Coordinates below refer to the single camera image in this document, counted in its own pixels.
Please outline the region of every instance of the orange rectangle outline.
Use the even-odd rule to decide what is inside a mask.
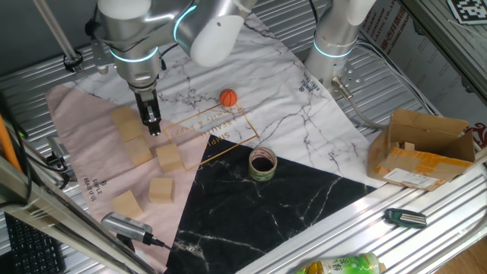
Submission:
[[[177,123],[174,123],[173,125],[168,126],[167,128],[162,129],[162,131],[163,131],[163,132],[164,132],[164,134],[166,135],[167,140],[169,140],[169,143],[171,143],[171,144],[172,144],[172,143],[173,143],[173,141],[172,141],[172,140],[169,138],[169,135],[166,133],[166,129],[170,129],[171,127],[173,127],[173,126],[175,126],[175,125],[179,125],[179,124],[181,124],[181,123],[183,123],[183,122],[186,122],[186,121],[187,121],[187,120],[189,120],[189,119],[192,119],[192,118],[194,118],[194,117],[196,117],[196,116],[200,116],[200,115],[202,115],[203,113],[208,112],[208,111],[210,111],[210,110],[213,110],[213,109],[215,109],[216,107],[220,107],[220,106],[221,106],[221,104],[218,104],[218,105],[216,105],[216,106],[214,106],[214,107],[210,107],[210,108],[208,108],[208,109],[207,109],[207,110],[205,110],[205,111],[202,111],[202,112],[197,113],[197,114],[195,114],[195,115],[193,115],[193,116],[191,116],[191,117],[189,117],[189,118],[186,118],[186,119],[184,119],[184,120],[182,120],[182,121],[179,121],[179,122],[177,122]],[[243,143],[248,142],[248,141],[250,141],[250,140],[252,140],[252,139],[254,139],[254,138],[256,138],[256,137],[259,137],[259,133],[257,133],[256,129],[254,129],[254,128],[253,128],[252,124],[251,124],[251,123],[250,123],[250,121],[247,119],[247,115],[245,115],[245,113],[242,111],[242,109],[241,109],[241,108],[240,108],[240,107],[239,107],[237,104],[235,104],[235,106],[237,107],[238,111],[240,111],[240,113],[242,113],[243,117],[245,118],[245,120],[246,120],[246,121],[247,121],[247,123],[249,124],[250,128],[251,128],[251,129],[253,130],[253,132],[255,133],[255,135],[254,135],[254,136],[252,136],[252,137],[250,137],[250,138],[248,138],[247,140],[243,140],[242,142],[239,142],[238,144],[234,145],[233,147],[231,147],[231,148],[229,148],[229,149],[227,149],[227,150],[225,150],[225,151],[223,151],[223,152],[220,152],[220,153],[218,153],[217,155],[215,155],[215,156],[213,156],[213,157],[211,157],[211,158],[209,158],[209,159],[204,160],[203,162],[201,162],[201,163],[199,163],[199,164],[197,164],[197,165],[195,165],[195,166],[192,166],[192,167],[186,167],[186,165],[183,163],[183,168],[184,168],[184,170],[189,171],[189,170],[192,170],[192,169],[193,169],[193,168],[195,168],[195,167],[199,167],[200,165],[202,165],[202,164],[204,164],[204,163],[206,163],[206,162],[208,162],[208,161],[211,161],[211,160],[215,159],[216,157],[218,157],[218,156],[220,156],[220,155],[222,155],[222,154],[225,154],[225,153],[229,152],[230,150],[232,150],[232,149],[236,148],[237,146],[242,145]]]

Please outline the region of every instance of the orange pole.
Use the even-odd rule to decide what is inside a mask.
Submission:
[[[3,144],[5,155],[7,156],[7,160],[10,162],[10,164],[17,168],[20,172],[23,172],[21,165],[18,163],[17,155],[15,155],[14,146],[12,145],[12,140],[10,140],[10,135],[8,134],[8,130],[5,126],[2,115],[0,115],[0,142]]]

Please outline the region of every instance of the bottle label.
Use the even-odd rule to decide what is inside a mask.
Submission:
[[[321,260],[326,274],[375,274],[379,266],[371,265],[363,256]]]

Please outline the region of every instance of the open cardboard box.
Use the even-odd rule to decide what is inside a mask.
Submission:
[[[396,110],[371,144],[367,174],[388,183],[436,190],[475,161],[472,132],[460,137],[468,125],[460,119]],[[396,142],[412,143],[415,150],[391,145]]]

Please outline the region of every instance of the blue led ring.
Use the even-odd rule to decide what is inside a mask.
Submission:
[[[322,51],[321,49],[318,48],[317,46],[317,42],[316,40],[313,40],[313,44],[314,44],[314,47],[317,48],[318,52],[323,54],[324,56],[328,56],[328,57],[331,57],[331,58],[340,58],[340,57],[345,57],[347,56],[349,53],[352,52],[352,50],[350,49],[349,52],[345,53],[345,54],[342,54],[342,55],[339,55],[339,56],[334,56],[334,55],[331,55],[331,54],[328,54],[328,53],[325,53],[324,51]]]
[[[180,23],[181,23],[181,21],[183,20],[183,18],[184,18],[185,16],[187,16],[187,15],[188,15],[188,13],[190,13],[191,11],[193,11],[195,8],[196,8],[196,6],[195,6],[195,5],[194,5],[194,6],[192,6],[192,7],[189,7],[189,8],[188,8],[188,9],[187,9],[187,10],[186,10],[184,13],[183,13],[183,15],[181,15],[179,18],[177,18],[177,20],[176,20],[176,24],[174,25],[174,31],[173,31],[174,42],[176,42],[176,43],[177,43],[177,38],[176,38],[176,31],[177,31],[177,27],[179,27],[179,26],[180,26]]]
[[[158,50],[159,50],[159,48],[156,47],[154,49],[154,52],[153,53],[147,55],[144,58],[140,58],[140,59],[125,59],[125,58],[122,58],[120,56],[117,56],[115,53],[113,53],[112,49],[110,49],[110,52],[112,53],[113,57],[117,58],[120,61],[124,61],[124,62],[144,62],[145,60],[149,60],[150,58],[152,58],[152,56],[154,56],[158,52]]]

